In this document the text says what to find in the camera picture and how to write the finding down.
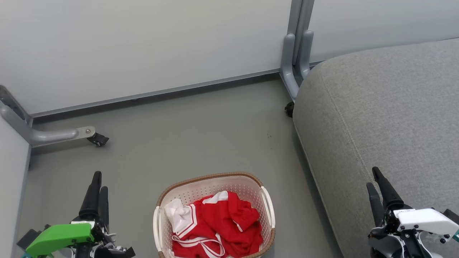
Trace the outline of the red garment with white panel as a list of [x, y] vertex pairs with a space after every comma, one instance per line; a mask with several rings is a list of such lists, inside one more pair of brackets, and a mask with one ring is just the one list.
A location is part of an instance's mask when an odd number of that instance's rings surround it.
[[[220, 235], [226, 258], [243, 258], [258, 253], [264, 239], [259, 211], [231, 191], [220, 191], [191, 204], [200, 204], [204, 221]], [[165, 206], [172, 235], [187, 226], [185, 216], [190, 212], [180, 199]]]

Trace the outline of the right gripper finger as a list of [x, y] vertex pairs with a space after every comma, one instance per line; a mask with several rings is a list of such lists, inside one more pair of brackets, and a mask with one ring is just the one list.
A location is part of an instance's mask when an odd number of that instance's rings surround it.
[[383, 199], [384, 209], [395, 211], [412, 209], [412, 207], [406, 205], [400, 195], [396, 192], [395, 188], [383, 175], [378, 167], [372, 167], [372, 173], [374, 175], [374, 181], [378, 184]]
[[369, 195], [369, 203], [372, 209], [372, 216], [376, 227], [381, 227], [384, 220], [385, 209], [380, 200], [380, 195], [372, 183], [366, 183]]

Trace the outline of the white woven-rim laundry basket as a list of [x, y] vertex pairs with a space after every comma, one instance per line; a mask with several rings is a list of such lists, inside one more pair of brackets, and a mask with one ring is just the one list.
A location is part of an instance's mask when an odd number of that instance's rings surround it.
[[175, 258], [172, 255], [172, 227], [164, 212], [164, 207], [175, 198], [184, 204], [217, 192], [229, 190], [239, 198], [251, 202], [260, 213], [263, 243], [260, 250], [244, 258], [267, 258], [266, 254], [274, 243], [275, 213], [269, 192], [262, 181], [246, 172], [229, 172], [201, 176], [184, 180], [169, 186], [158, 198], [153, 215], [153, 235], [159, 258]]

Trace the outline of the long grey partition leg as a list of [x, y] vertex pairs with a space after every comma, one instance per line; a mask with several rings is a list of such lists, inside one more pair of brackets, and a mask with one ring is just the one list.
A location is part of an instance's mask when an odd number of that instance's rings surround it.
[[54, 131], [39, 131], [32, 128], [32, 117], [3, 85], [0, 85], [0, 116], [32, 147], [93, 138], [96, 129], [92, 126]]

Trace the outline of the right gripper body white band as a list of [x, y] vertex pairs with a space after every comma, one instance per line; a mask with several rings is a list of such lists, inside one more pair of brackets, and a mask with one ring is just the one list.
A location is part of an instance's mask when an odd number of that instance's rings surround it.
[[447, 209], [401, 209], [385, 212], [368, 235], [370, 258], [443, 258], [428, 250], [424, 235], [437, 236], [442, 244], [459, 242], [459, 215]]

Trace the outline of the grey fabric sofa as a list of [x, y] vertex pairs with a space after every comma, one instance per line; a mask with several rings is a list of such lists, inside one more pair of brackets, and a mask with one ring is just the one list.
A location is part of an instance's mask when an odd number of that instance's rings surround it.
[[321, 62], [293, 122], [344, 258], [369, 258], [373, 167], [412, 208], [459, 215], [459, 39]]

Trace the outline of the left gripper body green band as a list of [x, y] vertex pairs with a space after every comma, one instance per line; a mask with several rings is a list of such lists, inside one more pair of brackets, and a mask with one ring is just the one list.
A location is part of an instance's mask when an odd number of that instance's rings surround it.
[[109, 233], [101, 219], [76, 218], [69, 224], [46, 224], [43, 231], [29, 230], [17, 246], [22, 258], [55, 258], [61, 252], [66, 258], [133, 258], [133, 248], [115, 245], [116, 234]]

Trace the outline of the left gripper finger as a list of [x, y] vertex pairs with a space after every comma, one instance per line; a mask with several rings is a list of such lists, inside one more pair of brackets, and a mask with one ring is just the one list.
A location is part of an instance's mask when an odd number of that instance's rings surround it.
[[99, 217], [104, 223], [105, 227], [109, 226], [109, 200], [108, 200], [108, 187], [103, 186], [99, 193]]
[[99, 196], [102, 183], [101, 171], [96, 171], [87, 188], [85, 198], [79, 210], [81, 219], [95, 219], [99, 216]]

